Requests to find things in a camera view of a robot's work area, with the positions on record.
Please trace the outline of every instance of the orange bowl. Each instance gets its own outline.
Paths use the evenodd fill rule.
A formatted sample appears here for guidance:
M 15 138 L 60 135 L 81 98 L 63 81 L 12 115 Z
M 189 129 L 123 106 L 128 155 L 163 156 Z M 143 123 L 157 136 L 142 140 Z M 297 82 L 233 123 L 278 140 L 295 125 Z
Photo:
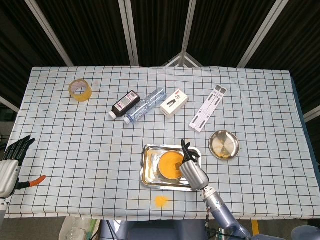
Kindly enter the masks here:
M 158 168 L 160 173 L 170 180 L 179 179 L 182 173 L 179 167 L 184 160 L 184 156 L 177 151 L 167 151 L 159 160 Z

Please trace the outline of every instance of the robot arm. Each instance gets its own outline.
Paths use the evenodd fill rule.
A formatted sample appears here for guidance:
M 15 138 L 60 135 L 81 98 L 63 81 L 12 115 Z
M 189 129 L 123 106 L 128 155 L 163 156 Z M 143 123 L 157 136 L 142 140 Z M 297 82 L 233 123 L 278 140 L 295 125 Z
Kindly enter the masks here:
M 27 136 L 10 145 L 0 161 L 0 227 L 2 226 L 9 202 L 6 200 L 15 190 L 25 189 L 40 184 L 46 176 L 34 181 L 19 182 L 19 173 L 29 146 L 35 139 Z
M 191 188 L 193 190 L 201 191 L 200 196 L 207 209 L 206 227 L 209 227 L 208 220 L 209 213 L 211 213 L 222 229 L 232 230 L 232 236 L 229 238 L 230 240 L 239 238 L 250 239 L 251 234 L 248 232 L 248 230 L 235 219 L 215 188 L 209 186 L 209 178 L 207 174 L 198 165 L 198 162 L 193 158 L 191 152 L 188 151 L 190 143 L 185 144 L 185 141 L 181 140 L 181 146 L 184 159 L 179 169 L 185 179 L 189 182 Z M 280 240 L 282 238 L 259 234 L 251 239 Z

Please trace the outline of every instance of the white grid tablecloth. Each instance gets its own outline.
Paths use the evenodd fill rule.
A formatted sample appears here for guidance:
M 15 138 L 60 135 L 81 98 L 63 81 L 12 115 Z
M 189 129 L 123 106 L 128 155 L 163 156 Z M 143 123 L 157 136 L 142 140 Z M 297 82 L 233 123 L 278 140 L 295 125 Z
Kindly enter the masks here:
M 85 79 L 86 102 L 69 84 Z M 227 89 L 201 133 L 189 122 L 217 85 Z M 130 90 L 141 99 L 157 87 L 181 89 L 189 101 L 167 119 L 153 109 L 134 125 L 108 111 Z M 221 161 L 208 146 L 218 130 L 240 141 L 238 157 Z M 9 144 L 31 135 L 20 181 L 46 179 L 17 190 L 7 217 L 89 216 L 117 220 L 204 219 L 199 193 L 140 184 L 144 145 L 191 142 L 202 154 L 210 184 L 236 218 L 319 218 L 320 193 L 288 71 L 143 67 L 34 67 Z M 169 201 L 161 209 L 156 196 Z

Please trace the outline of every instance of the plastic water bottle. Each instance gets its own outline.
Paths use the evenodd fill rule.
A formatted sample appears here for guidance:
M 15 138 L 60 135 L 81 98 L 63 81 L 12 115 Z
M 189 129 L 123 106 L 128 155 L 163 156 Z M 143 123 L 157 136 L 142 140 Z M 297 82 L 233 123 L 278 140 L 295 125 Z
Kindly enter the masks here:
M 162 88 L 157 88 L 153 93 L 148 95 L 145 100 L 141 100 L 138 104 L 126 114 L 123 119 L 126 124 L 135 123 L 151 109 L 161 104 L 166 99 L 166 92 Z

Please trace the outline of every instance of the white metal beam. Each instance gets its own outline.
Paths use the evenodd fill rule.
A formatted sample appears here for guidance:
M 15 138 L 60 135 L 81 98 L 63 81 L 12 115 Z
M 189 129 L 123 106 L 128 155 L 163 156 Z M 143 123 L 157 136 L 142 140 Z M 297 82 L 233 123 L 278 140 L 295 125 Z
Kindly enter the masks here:
M 242 59 L 240 60 L 237 68 L 245 68 L 247 63 L 250 61 L 258 47 L 260 46 L 261 42 L 264 40 L 265 36 L 279 17 L 282 10 L 285 8 L 289 0 L 276 0 L 273 7 L 271 8 L 269 14 L 266 16 L 265 20 L 263 21 L 260 29 L 254 36 L 251 44 L 249 45 L 248 49 L 244 53 Z
M 316 108 L 312 109 L 311 111 L 307 112 L 304 117 L 304 122 L 309 122 L 312 119 L 315 119 L 320 116 L 320 106 L 317 106 Z
M 196 4 L 197 4 L 197 0 L 190 0 L 189 2 L 189 9 L 188 9 L 188 14 L 186 16 L 184 36 L 183 36 L 183 42 L 182 42 L 181 58 L 179 62 L 180 67 L 183 67 L 185 63 L 185 56 L 188 48 L 192 22 L 194 20 Z
M 15 105 L 13 105 L 11 102 L 5 100 L 3 97 L 0 96 L 0 103 L 6 105 L 8 108 L 12 109 L 13 111 L 15 111 L 16 113 L 19 112 L 19 108 L 17 108 Z
M 50 26 L 48 20 L 46 19 L 44 13 L 41 11 L 39 5 L 37 4 L 36 0 L 24 0 L 25 3 L 28 5 L 29 9 L 43 28 L 45 34 L 48 36 L 50 41 L 52 42 L 53 46 L 60 54 L 61 58 L 65 62 L 68 67 L 73 67 L 74 64 L 72 63 L 71 59 L 69 58 L 67 52 L 65 51 L 64 47 L 62 46 L 61 42 L 59 41 L 55 31 Z
M 172 64 L 174 64 L 179 58 L 181 57 L 181 53 L 179 53 L 177 56 L 166 62 L 162 67 L 172 67 Z
M 132 14 L 131 0 L 118 0 L 126 47 L 128 49 L 131 66 L 139 66 L 134 17 Z
M 195 68 L 203 67 L 197 60 L 195 60 L 189 53 L 185 53 L 185 60 L 191 63 Z

